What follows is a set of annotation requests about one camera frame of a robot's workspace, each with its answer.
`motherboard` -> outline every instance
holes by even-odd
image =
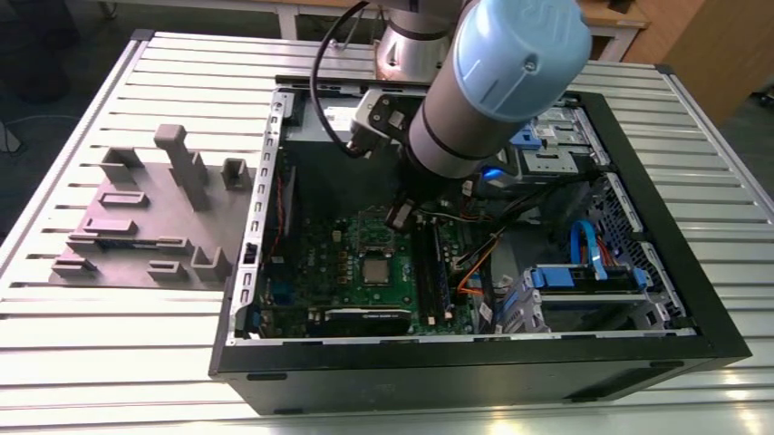
[[[453,294],[450,274],[461,224],[429,221],[400,234],[385,226],[386,214],[388,208],[370,207],[304,221],[296,273],[272,283],[274,336],[322,334],[318,317],[330,322],[337,314],[396,316],[410,323],[408,335],[472,332],[470,301]]]

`blue light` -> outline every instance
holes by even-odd
[[[504,171],[498,168],[490,168],[484,170],[484,179],[496,179],[502,175]]]

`ram slot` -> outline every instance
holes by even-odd
[[[442,249],[441,244],[441,232],[438,230],[437,225],[432,226],[432,232],[433,232],[433,250],[434,250],[432,273],[436,282],[433,294],[437,295],[440,303],[438,313],[444,314],[446,321],[450,321],[453,318],[453,309],[452,309],[452,294],[449,293],[449,274],[446,271],[445,251]]]
[[[444,310],[440,310],[441,300],[436,292],[436,274],[433,273],[437,253],[433,240],[433,227],[418,224],[412,231],[412,263],[417,282],[417,294],[420,302],[420,319],[434,326],[444,318]]]

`wooden cabinet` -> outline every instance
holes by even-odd
[[[652,26],[625,62],[667,63],[716,124],[774,73],[774,1],[639,0]]]

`wooden desk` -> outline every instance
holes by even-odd
[[[282,39],[298,40],[296,17],[298,15],[342,15],[357,0],[115,0],[118,3],[145,5],[167,5],[232,9],[240,11],[262,11],[278,15]],[[632,5],[628,14],[620,14],[608,8],[608,0],[577,0],[584,8],[592,34],[609,38],[600,50],[600,60],[621,62],[641,29],[648,28],[651,21],[637,4]],[[366,18],[377,18],[378,8],[370,5]]]
[[[600,54],[600,60],[621,62],[641,29],[648,28],[649,18],[637,4],[633,4],[627,14],[620,14],[608,8],[608,0],[577,0],[584,9],[592,34],[609,38]],[[269,3],[290,6],[278,9],[284,39],[297,39],[296,15],[341,15],[342,9],[357,3],[357,0],[258,0],[256,3]]]

